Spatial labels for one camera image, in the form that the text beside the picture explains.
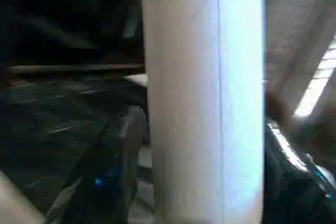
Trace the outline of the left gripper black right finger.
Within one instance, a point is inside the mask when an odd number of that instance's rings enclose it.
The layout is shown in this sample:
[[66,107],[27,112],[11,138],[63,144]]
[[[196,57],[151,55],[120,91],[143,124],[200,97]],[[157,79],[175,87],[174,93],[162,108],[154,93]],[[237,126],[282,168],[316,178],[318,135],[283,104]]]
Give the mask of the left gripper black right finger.
[[264,153],[264,223],[335,223],[335,187],[270,118]]

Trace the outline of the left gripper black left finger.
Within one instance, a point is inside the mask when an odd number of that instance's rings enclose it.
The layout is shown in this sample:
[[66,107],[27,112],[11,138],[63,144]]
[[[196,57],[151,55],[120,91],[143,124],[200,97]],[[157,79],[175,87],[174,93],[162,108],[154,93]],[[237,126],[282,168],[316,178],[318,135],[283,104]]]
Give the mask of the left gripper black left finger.
[[147,134],[140,106],[108,119],[72,169],[46,223],[127,223],[138,188],[138,157]]

